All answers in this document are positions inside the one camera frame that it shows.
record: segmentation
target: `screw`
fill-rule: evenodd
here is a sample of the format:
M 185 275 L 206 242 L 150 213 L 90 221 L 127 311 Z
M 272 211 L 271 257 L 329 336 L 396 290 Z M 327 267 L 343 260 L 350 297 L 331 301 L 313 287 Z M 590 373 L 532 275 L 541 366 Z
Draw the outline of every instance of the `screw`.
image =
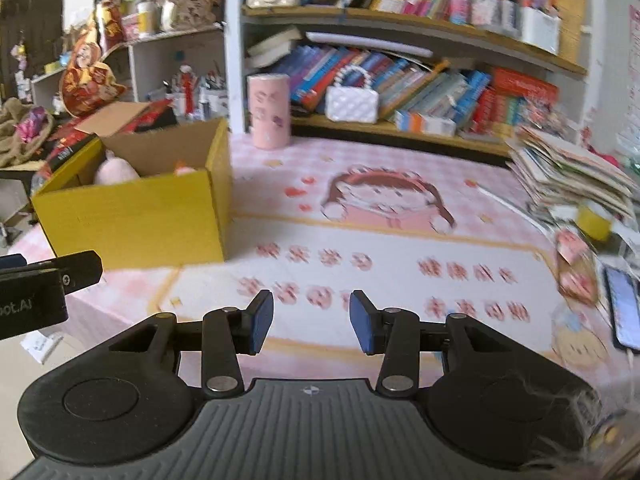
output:
M 414 382 L 404 375 L 389 375 L 382 379 L 382 385 L 390 392 L 404 392 L 414 386 Z
M 207 380 L 207 388 L 212 392 L 230 392 L 236 386 L 238 381 L 228 375 L 218 375 Z

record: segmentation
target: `desk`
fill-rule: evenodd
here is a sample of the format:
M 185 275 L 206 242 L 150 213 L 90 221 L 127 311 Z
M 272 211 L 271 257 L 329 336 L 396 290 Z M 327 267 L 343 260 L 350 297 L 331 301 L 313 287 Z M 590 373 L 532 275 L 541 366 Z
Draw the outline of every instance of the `desk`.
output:
M 610 343 L 597 309 L 556 290 L 553 245 L 476 184 L 523 204 L 508 170 L 466 160 L 326 139 L 297 139 L 277 152 L 234 137 L 234 221 L 228 262 L 178 269 L 105 272 L 68 297 L 63 329 L 92 346 L 160 312 L 179 320 L 245 306 L 261 288 L 275 296 L 264 349 L 240 356 L 255 376 L 375 378 L 382 360 L 363 355 L 346 301 L 363 289 L 377 307 L 422 320 L 465 312 L 581 375 L 625 388 L 626 356 Z M 52 257 L 40 227 L 12 252 Z M 423 354 L 420 382 L 441 374 Z M 198 384 L 197 356 L 181 376 Z

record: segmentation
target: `yellow cardboard box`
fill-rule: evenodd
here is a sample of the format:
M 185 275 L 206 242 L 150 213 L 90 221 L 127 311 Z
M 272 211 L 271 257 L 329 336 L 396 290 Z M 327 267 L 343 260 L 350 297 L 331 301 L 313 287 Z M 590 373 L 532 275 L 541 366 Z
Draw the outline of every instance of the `yellow cardboard box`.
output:
M 94 186 L 105 149 L 139 180 Z M 197 171 L 174 175 L 179 160 Z M 232 173 L 224 120 L 87 144 L 33 197 L 57 256 L 95 250 L 105 269 L 222 262 Z

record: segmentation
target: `yellow tape roll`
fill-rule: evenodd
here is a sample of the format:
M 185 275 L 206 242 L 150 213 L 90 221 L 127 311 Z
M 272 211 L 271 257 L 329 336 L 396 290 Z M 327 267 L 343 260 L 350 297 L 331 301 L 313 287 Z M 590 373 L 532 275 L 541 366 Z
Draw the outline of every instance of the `yellow tape roll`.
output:
M 613 215 L 600 204 L 589 200 L 580 204 L 575 224 L 588 237 L 599 242 L 606 242 L 611 232 Z

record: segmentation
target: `pink tumbler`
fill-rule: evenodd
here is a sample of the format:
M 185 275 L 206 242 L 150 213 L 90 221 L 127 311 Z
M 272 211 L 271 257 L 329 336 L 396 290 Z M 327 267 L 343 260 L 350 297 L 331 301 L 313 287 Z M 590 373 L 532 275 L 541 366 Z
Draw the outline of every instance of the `pink tumbler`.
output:
M 289 76 L 260 74 L 248 77 L 251 136 L 256 148 L 284 148 L 291 138 Z

